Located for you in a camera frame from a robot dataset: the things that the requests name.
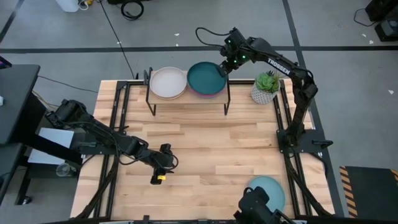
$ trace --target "butcher block tabletop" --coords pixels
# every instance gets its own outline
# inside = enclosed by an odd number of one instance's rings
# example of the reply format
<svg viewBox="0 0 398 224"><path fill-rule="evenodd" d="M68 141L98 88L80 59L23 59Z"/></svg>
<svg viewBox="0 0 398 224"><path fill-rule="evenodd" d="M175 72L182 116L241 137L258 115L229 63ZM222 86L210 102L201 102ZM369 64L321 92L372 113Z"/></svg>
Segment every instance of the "butcher block tabletop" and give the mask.
<svg viewBox="0 0 398 224"><path fill-rule="evenodd" d="M117 80L103 80L98 92L94 117L109 124ZM285 80L290 109L295 104L292 83ZM179 165L167 174L161 185L151 185L153 169L141 162L119 165L112 220L232 219L248 182L257 175L278 181L285 192L284 213L294 217L284 164L276 137L274 104L258 105L251 99L252 85L231 85L228 115L223 105L157 105L156 116L145 101L147 87L130 89L127 107L127 135L137 136L159 150L170 143ZM121 118L124 90L121 92L116 124ZM279 104L283 108L279 94ZM284 127L287 127L282 110ZM305 127L312 122L309 113ZM301 154L307 187L330 213L334 213L323 164L309 154ZM98 188L103 156L97 155L82 168L71 217L78 215ZM303 200L296 185L301 214ZM108 192L103 196L101 215L105 215Z"/></svg>

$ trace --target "potted succulent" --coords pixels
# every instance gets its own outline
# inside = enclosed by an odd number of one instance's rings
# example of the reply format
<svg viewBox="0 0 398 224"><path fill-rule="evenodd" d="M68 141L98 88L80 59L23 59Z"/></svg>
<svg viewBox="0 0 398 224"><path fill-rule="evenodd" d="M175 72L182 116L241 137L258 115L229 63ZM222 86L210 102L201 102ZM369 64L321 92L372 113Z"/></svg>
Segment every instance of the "potted succulent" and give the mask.
<svg viewBox="0 0 398 224"><path fill-rule="evenodd" d="M275 71L268 71L257 76L251 89L251 98L258 104L271 102L278 94L279 78L280 76Z"/></svg>

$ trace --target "caution stripe mat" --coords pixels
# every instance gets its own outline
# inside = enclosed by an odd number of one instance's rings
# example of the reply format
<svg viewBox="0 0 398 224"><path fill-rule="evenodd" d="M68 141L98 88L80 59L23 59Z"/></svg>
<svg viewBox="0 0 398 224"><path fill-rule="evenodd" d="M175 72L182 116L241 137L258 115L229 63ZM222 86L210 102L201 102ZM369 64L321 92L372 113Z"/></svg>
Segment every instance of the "caution stripe mat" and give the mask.
<svg viewBox="0 0 398 224"><path fill-rule="evenodd" d="M398 222L398 171L340 167L349 217Z"/></svg>

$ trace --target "white paper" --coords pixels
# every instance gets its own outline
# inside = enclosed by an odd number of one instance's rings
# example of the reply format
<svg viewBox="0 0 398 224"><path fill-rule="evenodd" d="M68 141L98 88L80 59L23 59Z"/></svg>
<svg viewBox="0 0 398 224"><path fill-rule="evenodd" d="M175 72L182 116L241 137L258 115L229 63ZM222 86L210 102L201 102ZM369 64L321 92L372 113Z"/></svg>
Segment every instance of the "white paper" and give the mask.
<svg viewBox="0 0 398 224"><path fill-rule="evenodd" d="M69 148L70 144L72 143L73 134L74 134L73 131L52 129L52 128L41 128L39 136L42 136L45 139L48 139L50 141L60 144L61 146ZM59 165L61 163L64 163L65 160L57 158L55 156L50 156L45 152L33 149L29 156L28 162Z"/></svg>

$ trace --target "green succulent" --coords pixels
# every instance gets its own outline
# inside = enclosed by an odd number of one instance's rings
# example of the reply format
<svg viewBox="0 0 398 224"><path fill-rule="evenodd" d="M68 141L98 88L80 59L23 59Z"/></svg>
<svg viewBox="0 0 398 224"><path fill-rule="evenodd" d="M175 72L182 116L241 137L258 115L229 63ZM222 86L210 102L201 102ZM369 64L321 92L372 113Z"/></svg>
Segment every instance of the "green succulent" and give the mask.
<svg viewBox="0 0 398 224"><path fill-rule="evenodd" d="M279 90L279 78L280 76L275 71L262 73L256 78L256 86L259 90L275 93Z"/></svg>

